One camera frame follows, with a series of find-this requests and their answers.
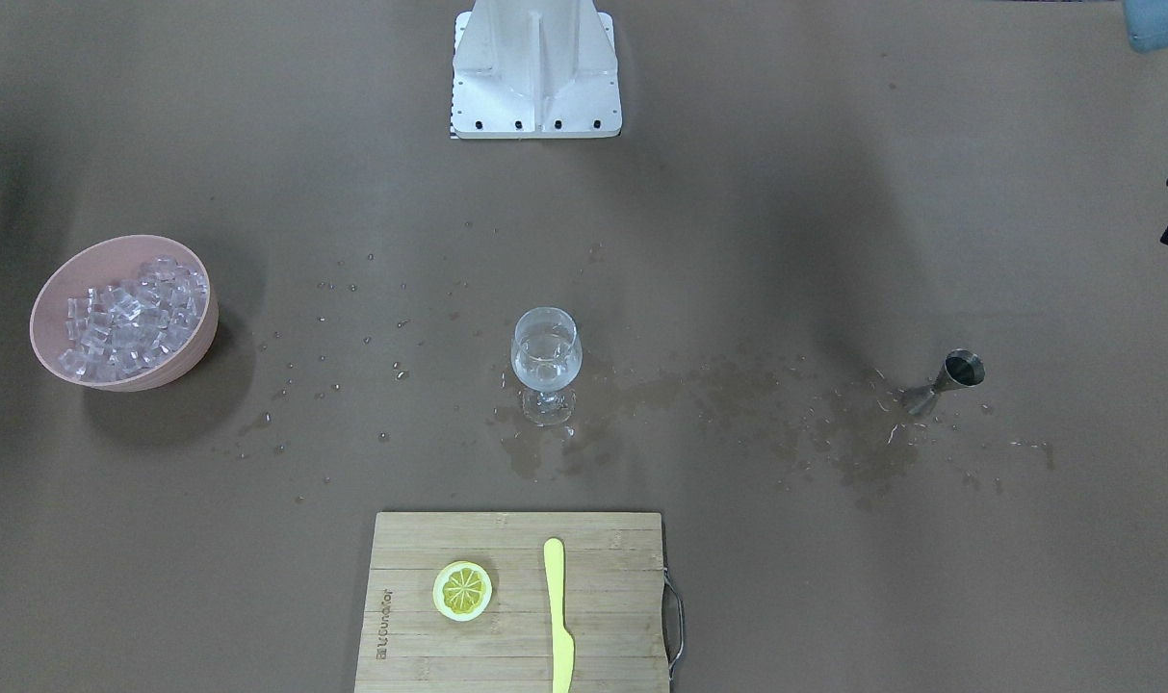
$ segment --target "blue object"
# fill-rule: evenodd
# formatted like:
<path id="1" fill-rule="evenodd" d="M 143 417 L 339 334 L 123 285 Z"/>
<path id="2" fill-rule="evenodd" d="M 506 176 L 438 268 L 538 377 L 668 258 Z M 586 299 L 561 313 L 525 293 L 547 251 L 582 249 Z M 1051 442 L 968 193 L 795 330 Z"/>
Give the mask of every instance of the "blue object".
<path id="1" fill-rule="evenodd" d="M 1124 16 L 1134 51 L 1168 48 L 1168 0 L 1124 0 Z"/>

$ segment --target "glass base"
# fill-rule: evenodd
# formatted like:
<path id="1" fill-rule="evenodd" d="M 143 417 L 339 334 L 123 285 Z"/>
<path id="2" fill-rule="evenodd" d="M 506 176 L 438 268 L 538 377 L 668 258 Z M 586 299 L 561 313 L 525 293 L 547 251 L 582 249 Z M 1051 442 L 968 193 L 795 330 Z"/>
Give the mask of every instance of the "glass base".
<path id="1" fill-rule="evenodd" d="M 523 416 L 536 425 L 557 425 L 565 422 L 575 413 L 575 390 L 564 387 L 557 391 L 523 390 L 519 397 Z"/>

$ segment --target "knife handle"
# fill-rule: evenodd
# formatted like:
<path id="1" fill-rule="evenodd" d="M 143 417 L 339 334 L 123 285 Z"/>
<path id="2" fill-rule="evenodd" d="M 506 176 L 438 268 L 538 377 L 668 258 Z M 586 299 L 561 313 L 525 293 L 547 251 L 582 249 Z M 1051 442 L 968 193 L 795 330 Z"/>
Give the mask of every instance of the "knife handle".
<path id="1" fill-rule="evenodd" d="M 549 591 L 549 623 L 552 628 L 564 628 L 562 618 L 562 595 L 566 591 L 566 552 L 557 536 L 545 541 L 545 587 Z"/>

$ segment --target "pink bowl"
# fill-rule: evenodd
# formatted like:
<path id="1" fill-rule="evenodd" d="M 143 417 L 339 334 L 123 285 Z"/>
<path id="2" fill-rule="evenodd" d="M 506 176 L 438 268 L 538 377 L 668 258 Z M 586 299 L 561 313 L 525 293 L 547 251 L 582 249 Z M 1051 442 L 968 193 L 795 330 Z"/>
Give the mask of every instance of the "pink bowl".
<path id="1" fill-rule="evenodd" d="M 134 277 L 139 264 L 154 259 L 157 255 L 168 255 L 180 264 L 195 268 L 206 278 L 206 299 L 208 299 L 206 316 L 202 316 L 186 346 L 180 347 L 158 367 L 145 369 L 125 380 L 88 382 L 69 377 L 57 363 L 57 356 L 69 347 L 69 339 L 65 339 L 65 299 L 85 296 L 86 287 L 90 286 L 104 286 L 112 280 Z M 194 368 L 211 346 L 218 321 L 220 307 L 215 291 L 211 290 L 211 278 L 206 273 L 206 268 L 202 266 L 201 259 L 197 259 L 197 255 L 171 237 L 121 236 L 91 245 L 68 259 L 54 276 L 48 277 L 41 294 L 36 296 L 35 306 L 32 307 L 29 333 L 32 351 L 36 352 L 36 358 L 48 373 L 56 374 L 65 382 L 95 387 L 97 390 L 137 391 L 167 384 Z"/>

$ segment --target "wine glass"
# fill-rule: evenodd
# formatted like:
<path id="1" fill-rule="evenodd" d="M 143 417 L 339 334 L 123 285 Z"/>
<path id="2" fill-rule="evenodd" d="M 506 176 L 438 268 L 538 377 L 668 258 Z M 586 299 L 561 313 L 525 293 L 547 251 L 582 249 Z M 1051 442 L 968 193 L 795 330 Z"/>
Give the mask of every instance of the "wine glass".
<path id="1" fill-rule="evenodd" d="M 514 326 L 510 368 L 527 387 L 519 396 L 523 414 L 536 425 L 556 425 L 575 411 L 568 384 L 584 365 L 575 320 L 562 309 L 528 311 Z"/>

